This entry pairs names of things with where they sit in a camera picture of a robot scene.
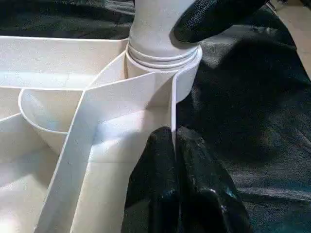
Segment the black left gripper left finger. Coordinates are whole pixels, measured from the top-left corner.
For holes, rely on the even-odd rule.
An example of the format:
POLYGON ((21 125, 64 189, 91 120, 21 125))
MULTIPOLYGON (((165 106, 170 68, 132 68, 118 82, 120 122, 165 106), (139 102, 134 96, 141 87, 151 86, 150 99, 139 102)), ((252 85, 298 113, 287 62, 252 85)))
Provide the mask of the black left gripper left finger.
POLYGON ((123 231, 176 232, 176 162, 169 127, 158 128, 150 134, 130 175, 123 231))

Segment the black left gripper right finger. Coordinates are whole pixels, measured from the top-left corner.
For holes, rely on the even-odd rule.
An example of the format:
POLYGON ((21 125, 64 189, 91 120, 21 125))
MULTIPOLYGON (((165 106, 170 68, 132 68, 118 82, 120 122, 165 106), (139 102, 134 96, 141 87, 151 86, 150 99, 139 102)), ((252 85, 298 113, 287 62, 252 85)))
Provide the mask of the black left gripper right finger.
POLYGON ((247 210, 215 154, 194 130, 176 132, 182 230, 185 233, 251 233, 247 210))

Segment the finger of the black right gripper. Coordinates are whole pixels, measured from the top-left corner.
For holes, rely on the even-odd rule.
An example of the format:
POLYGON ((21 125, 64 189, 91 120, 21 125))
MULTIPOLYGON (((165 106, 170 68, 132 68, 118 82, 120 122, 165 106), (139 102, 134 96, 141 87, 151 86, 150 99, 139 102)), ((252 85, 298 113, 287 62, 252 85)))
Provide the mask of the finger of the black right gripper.
POLYGON ((174 37, 196 43, 220 34, 252 15, 265 0, 196 0, 173 27, 174 37))

